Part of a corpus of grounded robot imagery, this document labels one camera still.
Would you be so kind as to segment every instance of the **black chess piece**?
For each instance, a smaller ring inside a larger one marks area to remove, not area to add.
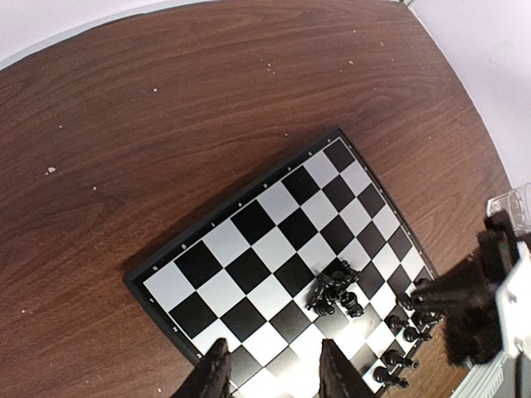
[[[347,309],[347,314],[351,318],[359,318],[364,314],[363,307],[358,303],[358,297],[352,292],[346,292],[340,303]]]
[[[387,325],[389,326],[391,330],[398,332],[402,330],[403,328],[407,328],[409,326],[409,322],[402,321],[397,315],[390,315],[387,318]]]
[[[413,361],[412,359],[405,358],[397,350],[387,351],[385,354],[383,354],[382,359],[386,365],[400,365],[413,370],[418,369],[420,365],[419,361]]]
[[[412,321],[417,326],[433,326],[442,322],[441,316],[431,316],[429,313],[414,313]]]
[[[413,311],[413,301],[412,298],[409,297],[407,294],[403,294],[401,297],[397,300],[398,305],[400,305],[402,308],[406,309],[407,311]]]
[[[408,388],[409,383],[406,379],[391,375],[385,367],[377,367],[373,373],[374,380],[378,383],[388,384],[390,386],[397,386],[398,388]]]
[[[321,317],[323,317],[325,315],[334,315],[335,314],[335,308],[332,307],[332,305],[330,305],[326,301],[321,301],[315,307],[315,312],[318,315],[320,315]]]
[[[421,340],[423,342],[429,342],[431,340],[430,333],[428,332],[418,332],[415,328],[405,328],[404,329],[404,338],[407,342],[415,342],[416,340]]]

